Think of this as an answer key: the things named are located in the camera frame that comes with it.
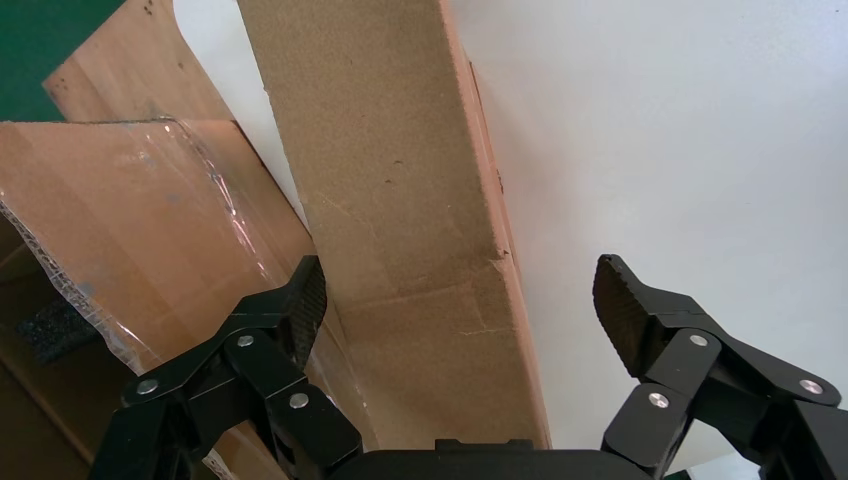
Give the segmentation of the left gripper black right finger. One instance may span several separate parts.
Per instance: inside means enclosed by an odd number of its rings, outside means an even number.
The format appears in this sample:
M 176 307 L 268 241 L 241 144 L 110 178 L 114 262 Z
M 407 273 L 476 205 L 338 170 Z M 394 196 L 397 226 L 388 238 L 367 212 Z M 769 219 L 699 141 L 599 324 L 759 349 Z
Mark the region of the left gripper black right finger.
M 638 382 L 604 451 L 659 479 L 701 422 L 763 479 L 846 477 L 847 413 L 831 383 L 734 338 L 692 297 L 646 285 L 618 255 L 598 259 L 592 295 Z

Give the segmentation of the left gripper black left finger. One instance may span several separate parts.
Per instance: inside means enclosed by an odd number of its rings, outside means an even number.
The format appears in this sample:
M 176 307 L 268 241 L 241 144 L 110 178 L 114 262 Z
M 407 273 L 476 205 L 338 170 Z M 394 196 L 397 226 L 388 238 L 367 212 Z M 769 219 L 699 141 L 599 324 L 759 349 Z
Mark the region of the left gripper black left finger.
M 125 388 L 90 477 L 190 479 L 242 423 L 291 479 L 326 479 L 360 456 L 358 430 L 305 374 L 326 310 L 307 255 L 285 285 L 244 297 L 209 340 Z

